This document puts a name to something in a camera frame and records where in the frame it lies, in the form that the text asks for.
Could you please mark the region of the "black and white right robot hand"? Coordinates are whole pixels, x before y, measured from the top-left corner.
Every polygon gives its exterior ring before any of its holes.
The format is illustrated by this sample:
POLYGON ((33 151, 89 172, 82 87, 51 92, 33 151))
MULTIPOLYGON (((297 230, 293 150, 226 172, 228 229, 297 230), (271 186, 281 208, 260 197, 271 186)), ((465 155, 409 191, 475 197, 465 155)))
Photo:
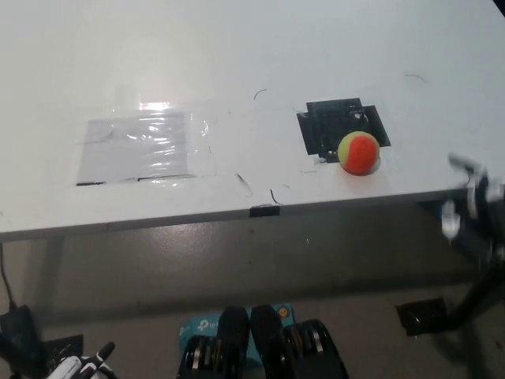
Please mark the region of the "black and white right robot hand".
POLYGON ((444 237, 472 256, 504 258, 504 184, 469 158, 451 153, 448 161, 466 172, 468 182, 464 198, 451 198, 441 207, 444 237))

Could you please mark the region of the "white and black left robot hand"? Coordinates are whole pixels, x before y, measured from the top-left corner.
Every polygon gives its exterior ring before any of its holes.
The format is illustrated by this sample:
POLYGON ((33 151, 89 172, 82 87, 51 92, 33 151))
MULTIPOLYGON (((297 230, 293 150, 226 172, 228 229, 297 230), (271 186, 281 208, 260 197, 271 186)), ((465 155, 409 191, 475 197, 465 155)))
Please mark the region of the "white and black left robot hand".
POLYGON ((106 364, 116 345, 110 341, 92 356, 72 355, 64 358, 47 379, 118 378, 106 364))

